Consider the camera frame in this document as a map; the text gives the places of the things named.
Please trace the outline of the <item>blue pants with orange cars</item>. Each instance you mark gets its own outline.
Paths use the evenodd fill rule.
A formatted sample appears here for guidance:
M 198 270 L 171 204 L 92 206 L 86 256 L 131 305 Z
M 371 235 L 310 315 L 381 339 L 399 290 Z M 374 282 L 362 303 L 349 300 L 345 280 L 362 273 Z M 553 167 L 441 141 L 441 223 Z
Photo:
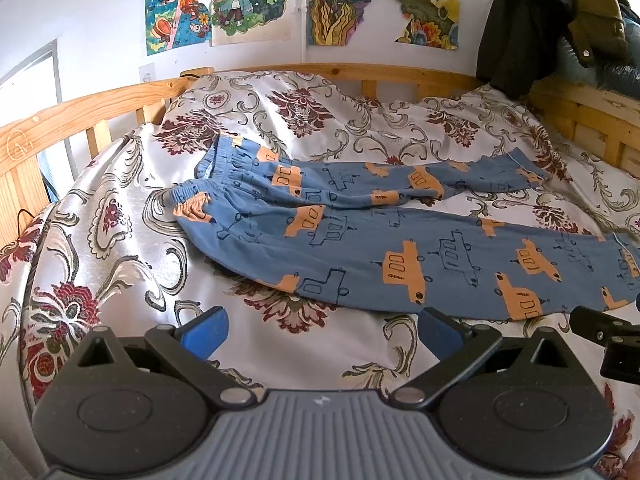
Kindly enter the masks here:
M 546 177 L 520 151 L 424 166 L 296 162 L 224 134 L 171 195 L 181 229 L 206 257 L 340 307 L 519 321 L 631 304 L 639 252 L 626 237 L 418 207 L 464 191 L 536 188 Z

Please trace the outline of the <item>floral white bedspread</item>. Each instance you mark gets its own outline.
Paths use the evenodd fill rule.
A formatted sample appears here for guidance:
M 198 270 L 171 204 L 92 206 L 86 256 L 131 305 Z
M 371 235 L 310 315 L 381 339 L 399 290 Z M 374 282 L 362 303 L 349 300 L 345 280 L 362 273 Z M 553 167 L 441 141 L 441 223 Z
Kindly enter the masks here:
M 279 389 L 388 398 L 437 364 L 426 307 L 504 336 L 555 330 L 613 416 L 597 472 L 639 474 L 639 390 L 601 376 L 579 306 L 637 323 L 639 182 L 491 87 L 354 98 L 318 75 L 206 75 L 126 134 L 1 251 L 1 437 L 32 474 L 32 414 L 90 330 L 210 310 L 206 365 Z

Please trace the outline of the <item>dark clothes pile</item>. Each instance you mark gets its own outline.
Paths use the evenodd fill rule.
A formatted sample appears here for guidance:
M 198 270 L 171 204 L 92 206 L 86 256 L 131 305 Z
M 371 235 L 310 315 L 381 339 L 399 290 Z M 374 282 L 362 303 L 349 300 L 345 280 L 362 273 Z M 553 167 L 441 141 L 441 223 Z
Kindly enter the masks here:
M 628 0 L 494 0 L 476 78 L 515 99 L 553 74 L 637 99 L 639 14 Z

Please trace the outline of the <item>anime girl poster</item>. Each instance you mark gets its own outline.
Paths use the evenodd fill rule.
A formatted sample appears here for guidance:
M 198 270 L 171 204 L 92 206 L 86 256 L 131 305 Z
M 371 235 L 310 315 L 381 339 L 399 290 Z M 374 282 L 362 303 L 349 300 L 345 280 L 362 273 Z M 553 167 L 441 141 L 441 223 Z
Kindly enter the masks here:
M 210 0 L 145 0 L 146 54 L 209 42 Z

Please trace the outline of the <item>wooden bed frame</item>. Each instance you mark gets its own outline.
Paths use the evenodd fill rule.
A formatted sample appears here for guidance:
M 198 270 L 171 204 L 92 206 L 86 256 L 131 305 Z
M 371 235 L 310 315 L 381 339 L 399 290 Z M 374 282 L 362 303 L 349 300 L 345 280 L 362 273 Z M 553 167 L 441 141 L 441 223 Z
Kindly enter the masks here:
M 333 81 L 355 81 L 367 98 L 375 98 L 381 82 L 411 84 L 418 98 L 450 98 L 478 85 L 472 76 L 395 65 L 304 63 L 295 64 L 292 69 Z M 1 243 L 10 244 L 20 236 L 27 223 L 21 217 L 22 209 L 38 214 L 49 203 L 36 161 L 40 152 L 83 132 L 90 155 L 96 156 L 112 142 L 110 120 L 132 113 L 139 124 L 158 125 L 169 102 L 210 72 L 208 67 L 194 68 L 177 78 L 82 96 L 2 127 Z M 548 77 L 534 83 L 526 102 L 539 110 L 564 138 L 613 167 L 633 176 L 639 173 L 638 101 L 613 91 Z

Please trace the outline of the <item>white window frame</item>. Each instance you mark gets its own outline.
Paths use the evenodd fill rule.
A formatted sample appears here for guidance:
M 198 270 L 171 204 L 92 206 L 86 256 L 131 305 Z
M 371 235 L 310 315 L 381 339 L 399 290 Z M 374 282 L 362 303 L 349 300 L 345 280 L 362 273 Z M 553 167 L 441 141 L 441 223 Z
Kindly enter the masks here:
M 58 44 L 55 40 L 25 58 L 1 78 L 1 125 L 62 102 Z M 37 156 L 39 169 L 56 192 L 66 192 L 78 176 L 69 140 Z

